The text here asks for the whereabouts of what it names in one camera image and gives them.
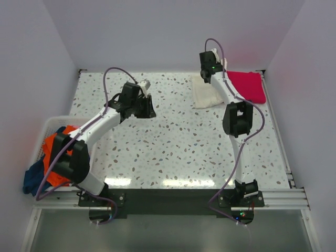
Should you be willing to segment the cream white t-shirt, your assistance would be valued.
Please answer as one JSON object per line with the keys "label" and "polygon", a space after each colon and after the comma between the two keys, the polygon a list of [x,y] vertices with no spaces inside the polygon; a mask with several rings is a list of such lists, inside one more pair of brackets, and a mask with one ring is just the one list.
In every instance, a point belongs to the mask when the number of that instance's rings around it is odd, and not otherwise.
{"label": "cream white t-shirt", "polygon": [[198,75],[191,76],[192,98],[196,109],[210,108],[224,102],[216,89]]}

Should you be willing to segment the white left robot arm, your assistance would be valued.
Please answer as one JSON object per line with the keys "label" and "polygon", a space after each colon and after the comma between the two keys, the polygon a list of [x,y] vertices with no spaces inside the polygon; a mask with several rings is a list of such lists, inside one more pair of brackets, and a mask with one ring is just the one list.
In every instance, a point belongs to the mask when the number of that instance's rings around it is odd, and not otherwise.
{"label": "white left robot arm", "polygon": [[122,91],[109,100],[92,119],[68,134],[58,133],[50,155],[52,171],[91,193],[90,199],[97,206],[108,202],[108,185],[91,171],[89,152],[108,131],[130,116],[138,119],[156,117],[152,97],[148,93],[150,82],[126,82]]}

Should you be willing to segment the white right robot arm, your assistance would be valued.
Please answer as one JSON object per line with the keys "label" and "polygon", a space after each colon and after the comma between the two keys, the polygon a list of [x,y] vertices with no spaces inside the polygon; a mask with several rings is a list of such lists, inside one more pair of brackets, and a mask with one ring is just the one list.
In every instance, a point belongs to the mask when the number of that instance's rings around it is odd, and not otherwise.
{"label": "white right robot arm", "polygon": [[235,157],[234,201],[239,206],[246,206],[258,192],[258,185],[250,163],[250,150],[247,138],[253,126],[253,105],[240,96],[223,70],[215,49],[199,54],[201,77],[212,85],[226,104],[223,129],[229,136]]}

